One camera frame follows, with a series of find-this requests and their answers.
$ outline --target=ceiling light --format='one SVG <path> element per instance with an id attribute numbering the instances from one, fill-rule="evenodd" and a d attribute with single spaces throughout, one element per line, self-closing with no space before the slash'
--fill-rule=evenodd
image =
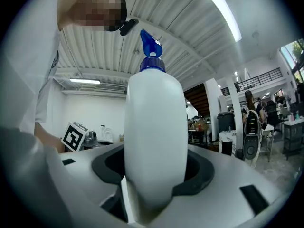
<path id="1" fill-rule="evenodd" d="M 225 0 L 212 0 L 217 6 L 219 11 L 222 13 L 224 19 L 226 20 L 235 42 L 242 39 L 241 32 L 239 31 L 238 24 Z"/>
<path id="2" fill-rule="evenodd" d="M 96 80 L 96 79 L 70 78 L 70 81 L 73 82 L 73 83 L 100 85 L 100 81 Z"/>

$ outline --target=spray nozzle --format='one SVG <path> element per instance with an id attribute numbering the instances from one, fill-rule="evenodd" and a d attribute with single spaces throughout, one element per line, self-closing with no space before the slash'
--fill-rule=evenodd
<path id="1" fill-rule="evenodd" d="M 158 40 L 144 29 L 141 30 L 143 52 L 147 57 L 159 57 L 162 54 L 162 46 Z"/>

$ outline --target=white plastic bottle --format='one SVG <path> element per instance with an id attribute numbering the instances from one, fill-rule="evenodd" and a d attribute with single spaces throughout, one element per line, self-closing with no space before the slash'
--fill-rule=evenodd
<path id="1" fill-rule="evenodd" d="M 165 73 L 162 47 L 141 31 L 146 57 L 129 80 L 124 127 L 126 179 L 147 209 L 162 209 L 184 182 L 187 114 L 180 83 Z"/>

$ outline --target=white box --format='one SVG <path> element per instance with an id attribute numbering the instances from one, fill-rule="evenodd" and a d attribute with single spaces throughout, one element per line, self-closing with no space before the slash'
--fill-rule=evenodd
<path id="1" fill-rule="evenodd" d="M 89 130 L 79 123 L 69 123 L 61 142 L 70 150 L 79 151 L 88 132 Z"/>

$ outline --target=white shirt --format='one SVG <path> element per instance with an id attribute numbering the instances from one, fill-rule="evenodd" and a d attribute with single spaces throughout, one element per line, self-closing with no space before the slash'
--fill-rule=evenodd
<path id="1" fill-rule="evenodd" d="M 7 31 L 0 53 L 1 126 L 33 134 L 35 122 L 46 120 L 60 39 L 57 2 L 29 0 Z"/>

